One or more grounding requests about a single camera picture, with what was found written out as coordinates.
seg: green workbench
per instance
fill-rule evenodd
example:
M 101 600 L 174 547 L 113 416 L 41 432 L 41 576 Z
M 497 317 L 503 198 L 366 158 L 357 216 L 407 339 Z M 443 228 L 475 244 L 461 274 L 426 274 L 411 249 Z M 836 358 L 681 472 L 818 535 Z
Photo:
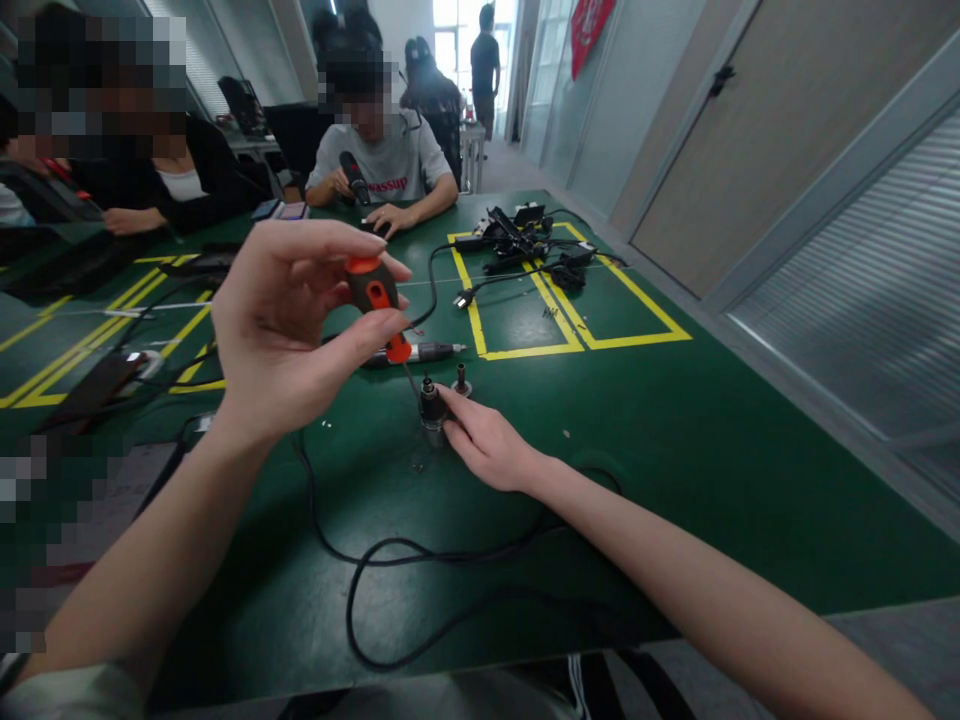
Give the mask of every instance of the green workbench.
M 528 200 L 558 207 L 543 192 L 464 197 L 455 210 L 398 237 L 391 253 L 415 272 L 401 288 L 410 316 L 429 303 L 426 260 L 433 248 L 469 233 L 486 208 L 499 205 L 509 214 Z M 343 211 L 342 217 L 357 216 Z M 582 223 L 557 217 L 567 220 L 555 237 L 596 241 Z M 250 227 L 238 218 L 155 247 L 151 258 L 181 258 L 204 243 L 240 241 Z M 0 325 L 7 393 L 0 415 L 8 433 L 34 428 L 129 322 L 92 311 L 142 307 L 171 287 L 151 258 L 83 300 L 7 314 Z M 612 473 L 628 498 L 818 613 L 960 593 L 960 547 L 634 270 L 598 264 L 588 270 L 586 289 L 571 297 L 540 276 L 511 280 L 484 288 L 474 310 L 454 307 L 464 276 L 481 276 L 488 261 L 483 254 L 437 257 L 439 305 L 418 339 L 474 349 L 413 366 L 415 373 L 427 369 L 451 383 L 456 363 L 465 362 L 475 399 L 501 410 L 533 445 L 574 466 Z M 167 302 L 199 299 L 188 286 Z M 162 349 L 171 367 L 188 363 L 212 338 L 203 307 L 157 315 L 142 323 L 131 347 Z M 356 316 L 353 308 L 338 310 L 326 331 Z M 213 360 L 182 379 L 218 373 Z M 192 390 L 101 423 L 83 445 L 92 457 L 74 459 L 71 472 L 52 480 L 42 499 L 17 505 L 17 523 L 0 526 L 15 539 L 14 549 L 5 551 L 5 587 L 14 577 L 23 583 L 24 567 L 43 564 L 44 543 L 56 541 L 59 522 L 75 518 L 75 501 L 89 497 L 88 476 L 102 476 L 108 456 L 123 455 L 134 443 L 175 438 L 186 418 L 213 409 L 221 396 Z M 519 537 L 540 511 L 528 498 L 481 484 L 449 448 L 430 449 L 401 368 L 359 371 L 305 439 L 317 472 L 319 521 L 333 545 L 354 557 L 392 536 L 434 550 L 481 550 Z M 49 474 L 56 478 L 58 471 L 51 467 Z M 592 476 L 609 482 L 601 473 Z M 213 586 L 170 649 L 155 706 L 316 692 L 612 642 L 568 617 L 516 601 L 490 607 L 400 671 L 385 676 L 366 669 L 346 637 L 353 568 L 317 541 L 306 482 L 292 445 L 283 442 L 263 470 Z M 357 593 L 359 642 L 379 660 L 397 658 L 504 583 L 601 600 L 634 618 L 649 640 L 675 635 L 612 565 L 572 532 L 561 532 L 503 562 L 368 570 Z

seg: floor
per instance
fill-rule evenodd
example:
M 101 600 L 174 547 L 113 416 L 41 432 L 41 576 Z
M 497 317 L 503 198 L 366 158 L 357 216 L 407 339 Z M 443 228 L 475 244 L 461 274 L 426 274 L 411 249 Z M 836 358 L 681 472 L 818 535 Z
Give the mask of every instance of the floor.
M 929 493 L 911 480 L 895 459 L 873 452 L 867 438 L 858 437 L 842 418 L 824 409 L 782 370 L 752 351 L 749 344 L 730 328 L 704 316 L 696 303 L 682 290 L 665 279 L 662 273 L 616 238 L 616 234 L 597 218 L 591 217 L 569 195 L 538 168 L 527 162 L 516 146 L 494 140 L 487 146 L 482 191 L 504 192 L 544 188 L 590 221 L 600 237 L 628 257 L 641 272 L 670 296 L 683 310 L 694 317 L 746 361 L 771 384 L 807 412 L 828 432 L 857 455 L 878 475 L 920 508 L 935 524 L 955 539 L 960 538 L 960 519 L 945 509 L 941 498 Z M 923 603 L 895 609 L 882 609 L 829 618 L 844 635 L 860 646 L 880 665 L 906 684 L 927 704 L 938 718 L 960 719 L 960 598 Z M 663 665 L 677 684 L 694 713 L 700 718 L 743 718 L 750 720 L 773 717 L 705 658 L 683 640 L 654 643 L 646 648 Z M 620 661 L 608 656 L 617 690 L 630 718 L 656 718 L 652 704 L 636 680 Z M 213 720 L 214 718 L 247 718 L 272 720 L 284 707 L 285 700 L 268 700 L 243 706 L 173 713 L 162 717 L 170 720 Z

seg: red banner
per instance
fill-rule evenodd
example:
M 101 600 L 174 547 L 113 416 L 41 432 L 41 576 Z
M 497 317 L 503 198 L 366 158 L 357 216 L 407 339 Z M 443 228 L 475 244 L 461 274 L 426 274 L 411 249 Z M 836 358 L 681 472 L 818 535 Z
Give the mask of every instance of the red banner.
M 572 31 L 570 32 L 570 42 L 573 44 L 573 79 L 577 79 L 580 69 L 587 61 L 592 48 L 600 33 L 603 32 L 603 26 L 607 24 L 607 18 L 613 11 L 616 0 L 579 0 L 577 9 L 573 13 Z

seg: orange screwdriver handle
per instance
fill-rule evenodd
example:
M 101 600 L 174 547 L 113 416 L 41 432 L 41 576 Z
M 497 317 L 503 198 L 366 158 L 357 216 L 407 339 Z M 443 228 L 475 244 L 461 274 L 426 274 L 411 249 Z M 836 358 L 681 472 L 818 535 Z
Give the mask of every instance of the orange screwdriver handle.
M 400 307 L 397 283 L 380 258 L 347 258 L 346 269 L 353 304 L 360 312 Z M 390 338 L 386 351 L 390 362 L 399 365 L 410 359 L 412 348 L 401 332 Z

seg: door handle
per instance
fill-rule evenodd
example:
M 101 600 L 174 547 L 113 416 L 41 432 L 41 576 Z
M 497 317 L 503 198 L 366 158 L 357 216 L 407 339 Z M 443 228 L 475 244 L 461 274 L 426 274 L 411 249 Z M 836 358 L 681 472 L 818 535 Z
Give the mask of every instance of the door handle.
M 710 88 L 710 97 L 719 97 L 727 86 L 727 80 L 736 76 L 733 65 L 724 65 L 720 72 L 713 74 L 713 86 Z

